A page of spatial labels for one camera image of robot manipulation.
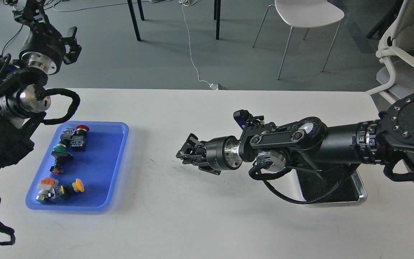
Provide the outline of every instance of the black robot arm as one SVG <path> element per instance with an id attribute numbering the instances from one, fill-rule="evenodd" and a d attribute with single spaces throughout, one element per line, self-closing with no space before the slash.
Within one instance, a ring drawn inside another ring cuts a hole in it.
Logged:
<path id="1" fill-rule="evenodd" d="M 327 127 L 316 117 L 276 126 L 264 123 L 263 116 L 253 117 L 247 110 L 239 110 L 233 115 L 243 129 L 238 140 L 228 136 L 199 141 L 191 134 L 176 157 L 184 164 L 197 165 L 216 175 L 222 170 L 237 169 L 242 162 L 254 161 L 250 177 L 264 181 L 273 193 L 285 200 L 288 197 L 282 197 L 267 181 L 282 177 L 291 169 L 319 177 L 335 171 L 340 174 L 325 195 L 296 202 L 302 204 L 328 197 L 359 164 L 382 164 L 389 179 L 414 181 L 414 94 L 397 101 L 379 116 L 379 120 L 335 127 Z M 411 172 L 393 172 L 401 160 Z M 262 173 L 262 169 L 274 173 Z"/>
<path id="2" fill-rule="evenodd" d="M 76 43 L 76 27 L 63 37 L 49 22 L 43 9 L 44 0 L 6 0 L 6 3 L 16 7 L 15 20 L 28 26 L 30 33 L 19 59 L 11 59 L 10 54 L 0 56 L 0 169 L 17 164 L 33 150 L 30 137 L 41 123 L 53 125 L 69 120 L 80 103 L 79 96 L 71 90 L 44 89 L 47 76 L 59 72 L 62 62 L 76 62 L 81 52 Z M 44 119 L 51 95 L 72 99 L 62 118 Z M 0 222 L 0 232 L 10 237 L 10 241 L 2 241 L 0 245 L 14 244 L 12 228 Z"/>

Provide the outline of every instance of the floor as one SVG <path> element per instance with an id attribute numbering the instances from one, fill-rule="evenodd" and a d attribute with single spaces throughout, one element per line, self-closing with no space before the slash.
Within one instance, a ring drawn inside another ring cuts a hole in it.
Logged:
<path id="1" fill-rule="evenodd" d="M 46 11 L 50 22 L 65 35 L 77 26 L 83 50 L 75 64 L 63 65 L 49 77 L 48 87 L 208 89 L 220 83 L 227 90 L 366 91 L 378 86 L 375 57 L 379 37 L 365 35 L 393 1 L 331 0 L 345 12 L 335 46 L 321 73 L 337 25 L 295 29 L 276 80 L 290 27 L 270 10 L 255 48 L 253 41 L 266 7 L 273 0 L 222 1 L 220 40 L 215 40 L 213 0 L 183 7 L 177 0 L 143 2 L 146 20 L 138 19 L 143 41 L 136 41 L 127 4 L 61 13 Z M 58 10 L 125 3 L 123 0 L 69 0 Z M 10 6 L 0 1 L 0 51 L 18 31 Z M 23 28 L 5 53 L 18 56 L 28 35 Z M 189 40 L 194 64 L 190 60 Z M 389 105 L 373 95 L 379 110 Z"/>

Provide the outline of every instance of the black table leg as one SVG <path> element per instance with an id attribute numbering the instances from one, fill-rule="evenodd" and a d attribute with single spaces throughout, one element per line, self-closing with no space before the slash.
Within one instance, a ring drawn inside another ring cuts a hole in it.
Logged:
<path id="1" fill-rule="evenodd" d="M 137 41 L 142 41 L 140 38 L 140 32 L 138 31 L 137 19 L 135 18 L 135 12 L 133 10 L 132 0 L 127 0 L 129 5 L 130 16 L 132 17 L 133 29 L 135 30 L 135 36 L 137 37 Z"/>
<path id="2" fill-rule="evenodd" d="M 217 20 L 217 0 L 213 2 L 213 19 Z"/>
<path id="3" fill-rule="evenodd" d="M 215 0 L 217 2 L 217 35 L 216 39 L 218 40 L 220 38 L 220 12 L 221 12 L 221 0 Z"/>
<path id="4" fill-rule="evenodd" d="M 138 10 L 140 11 L 140 19 L 144 21 L 145 16 L 143 15 L 142 0 L 137 0 L 137 4 L 138 4 Z"/>

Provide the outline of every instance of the office chair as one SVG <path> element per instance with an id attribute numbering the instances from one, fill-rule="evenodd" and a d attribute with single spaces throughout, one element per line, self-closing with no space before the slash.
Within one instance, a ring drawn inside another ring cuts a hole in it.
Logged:
<path id="1" fill-rule="evenodd" d="M 291 26 L 289 39 L 287 40 L 287 45 L 285 46 L 284 56 L 282 58 L 281 68 L 279 69 L 277 80 L 281 77 L 282 67 L 284 65 L 287 49 L 289 48 L 293 28 L 307 28 L 303 37 L 303 39 L 305 39 L 310 28 L 326 26 L 339 22 L 335 36 L 333 37 L 332 45 L 328 50 L 327 58 L 325 58 L 325 62 L 322 67 L 321 72 L 323 72 L 330 52 L 332 51 L 333 44 L 335 43 L 338 31 L 340 30 L 341 20 L 345 16 L 343 11 L 326 0 L 275 0 L 274 5 L 268 5 L 266 8 L 266 12 L 264 13 L 263 20 L 261 21 L 258 34 L 252 47 L 255 47 L 261 27 L 263 26 L 263 22 L 265 21 L 266 15 L 271 6 L 276 7 L 277 13 L 281 16 L 282 20 Z"/>
<path id="2" fill-rule="evenodd" d="M 380 86 L 368 90 L 369 95 L 380 93 L 391 104 L 414 93 L 414 0 L 405 0 L 397 19 L 378 43 L 376 57 L 385 64 L 377 74 Z M 400 59 L 393 62 L 391 57 Z"/>

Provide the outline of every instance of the table surface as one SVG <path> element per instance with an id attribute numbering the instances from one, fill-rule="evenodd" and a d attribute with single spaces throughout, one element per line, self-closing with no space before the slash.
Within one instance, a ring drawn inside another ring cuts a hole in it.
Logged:
<path id="1" fill-rule="evenodd" d="M 0 258 L 414 258 L 414 186 L 361 165 L 364 203 L 321 208 L 275 197 L 247 172 L 220 176 L 175 158 L 189 133 L 240 136 L 239 109 L 283 125 L 317 116 L 327 126 L 377 119 L 352 92 L 77 89 L 73 120 L 120 121 L 130 135 L 111 204 L 99 213 L 30 210 L 25 195 L 57 126 L 39 126 L 34 151 L 0 172 L 0 220 L 16 243 Z M 53 96 L 48 117 L 68 98 Z M 296 197 L 294 177 L 274 181 Z"/>

